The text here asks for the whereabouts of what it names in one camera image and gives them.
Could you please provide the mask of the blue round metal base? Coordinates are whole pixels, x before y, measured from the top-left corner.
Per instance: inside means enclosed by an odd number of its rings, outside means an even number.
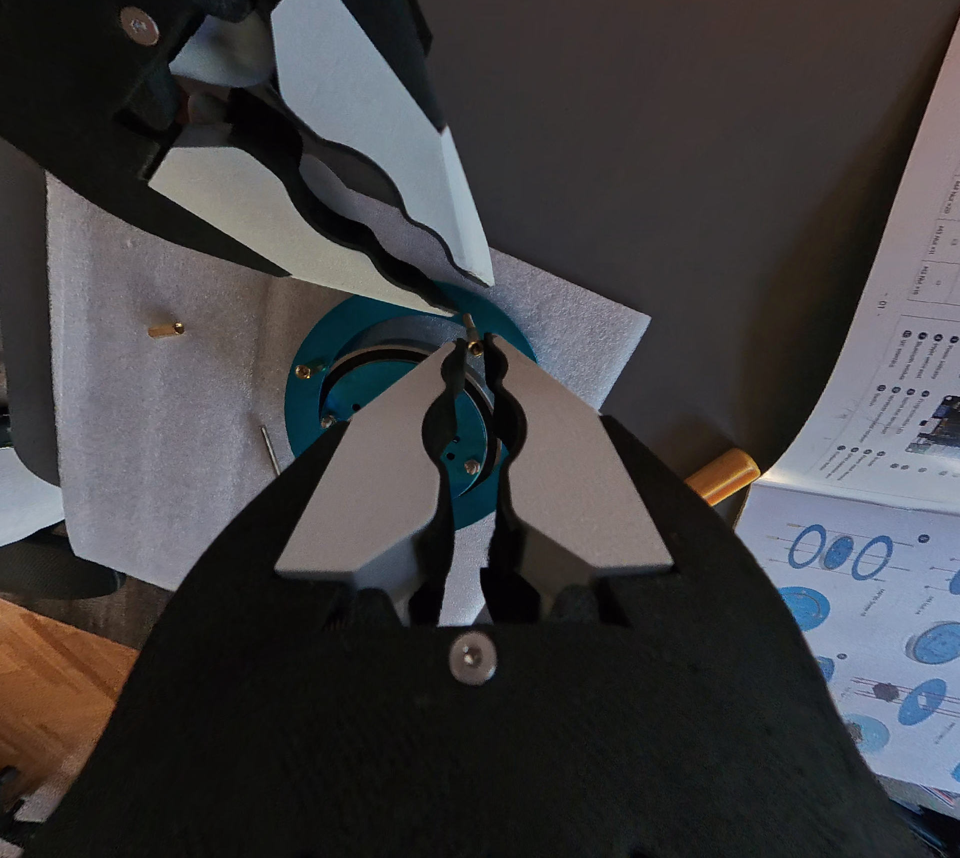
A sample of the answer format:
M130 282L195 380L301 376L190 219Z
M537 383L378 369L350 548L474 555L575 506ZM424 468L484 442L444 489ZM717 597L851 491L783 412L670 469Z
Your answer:
M330 371L337 353L367 325L407 314L446 318L464 328L460 320L451 316L433 312L415 312L399 305L354 296L345 299L332 311L325 314L309 332L294 355L284 395L285 428L294 456L303 454L321 436L318 419L319 394L323 380L328 374L327 372ZM294 377L293 369L296 364L306 361L321 361L323 371L309 381L301 381ZM454 519L456 528L466 528L494 513L497 505L498 475L499 470L493 480L495 488L490 493L491 497L494 498L493 509L474 523L463 527L459 527Z

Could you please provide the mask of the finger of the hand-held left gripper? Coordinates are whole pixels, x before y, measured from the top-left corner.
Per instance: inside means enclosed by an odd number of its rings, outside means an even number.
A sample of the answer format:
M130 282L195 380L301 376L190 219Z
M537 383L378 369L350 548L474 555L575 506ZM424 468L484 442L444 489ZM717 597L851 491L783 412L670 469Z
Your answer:
M188 100L413 101L342 0L281 0L269 19L238 24L208 17L170 63ZM494 268L478 216L478 283Z
M290 277L454 313L478 213L450 130L413 101L188 100L149 188Z

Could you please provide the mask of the white foam sheet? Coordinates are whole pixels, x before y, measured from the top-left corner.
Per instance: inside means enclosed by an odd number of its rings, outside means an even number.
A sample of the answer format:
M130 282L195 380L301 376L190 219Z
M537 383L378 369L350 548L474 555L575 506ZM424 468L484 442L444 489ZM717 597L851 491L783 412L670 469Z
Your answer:
M78 551L164 588L181 585L230 522L262 495L279 551L304 511L345 424L294 456L284 420L292 361L342 291L275 277L189 251L125 225L48 180L59 470ZM502 309L441 286L463 312L466 351L507 340L596 408L649 322L537 272ZM148 328L185 324L184 336ZM276 478L259 427L282 474Z

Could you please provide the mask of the dark grey desk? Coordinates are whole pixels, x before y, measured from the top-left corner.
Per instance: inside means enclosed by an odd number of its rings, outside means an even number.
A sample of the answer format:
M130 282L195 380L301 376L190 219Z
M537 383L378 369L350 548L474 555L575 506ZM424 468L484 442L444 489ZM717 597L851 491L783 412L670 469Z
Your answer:
M500 303L511 255L637 306L652 328L606 413L680 478L731 444L776 462L834 370L958 0L416 2L494 271L439 287ZM12 442L63 492L56 178L2 140ZM23 544L125 574L66 518Z

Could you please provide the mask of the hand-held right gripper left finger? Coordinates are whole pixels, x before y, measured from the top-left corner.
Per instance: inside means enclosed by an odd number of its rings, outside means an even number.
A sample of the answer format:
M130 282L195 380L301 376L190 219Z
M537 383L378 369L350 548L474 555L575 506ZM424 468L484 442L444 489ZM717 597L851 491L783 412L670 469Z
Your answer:
M449 342L346 425L276 562L281 576L440 607L454 550L450 477L467 343Z

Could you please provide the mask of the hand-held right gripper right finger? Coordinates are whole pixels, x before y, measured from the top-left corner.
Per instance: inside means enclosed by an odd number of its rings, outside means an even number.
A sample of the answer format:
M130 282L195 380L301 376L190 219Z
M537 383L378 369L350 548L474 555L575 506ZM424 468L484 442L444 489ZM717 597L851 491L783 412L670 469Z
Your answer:
M669 572L674 559L596 408L507 340L485 342L506 456L488 607L551 607L571 586Z

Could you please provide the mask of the orange handled screwdriver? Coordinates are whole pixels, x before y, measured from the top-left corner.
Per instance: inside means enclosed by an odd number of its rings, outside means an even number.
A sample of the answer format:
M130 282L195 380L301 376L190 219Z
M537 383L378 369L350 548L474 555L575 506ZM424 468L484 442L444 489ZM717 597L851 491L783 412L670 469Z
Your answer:
M715 506L747 488L761 473L749 454L734 447L687 477L685 484L706 504Z

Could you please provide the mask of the blue disc with bearing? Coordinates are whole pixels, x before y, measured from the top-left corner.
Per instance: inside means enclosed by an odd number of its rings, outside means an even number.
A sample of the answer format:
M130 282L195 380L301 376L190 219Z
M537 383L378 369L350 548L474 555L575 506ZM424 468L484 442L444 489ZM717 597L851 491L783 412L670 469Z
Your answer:
M347 423L464 329L450 319L407 314L367 325L337 353L318 397L319 432ZM503 458L494 433L495 399L486 382L485 359L467 351L464 380L455 400L456 431L444 444L454 519L472 524L492 510L491 492Z

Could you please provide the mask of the printed instruction booklet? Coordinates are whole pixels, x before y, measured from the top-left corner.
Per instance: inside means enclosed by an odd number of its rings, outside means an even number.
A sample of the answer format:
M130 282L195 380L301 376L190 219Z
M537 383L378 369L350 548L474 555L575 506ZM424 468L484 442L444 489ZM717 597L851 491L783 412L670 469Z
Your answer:
M833 372L736 533L878 775L958 811L959 31Z

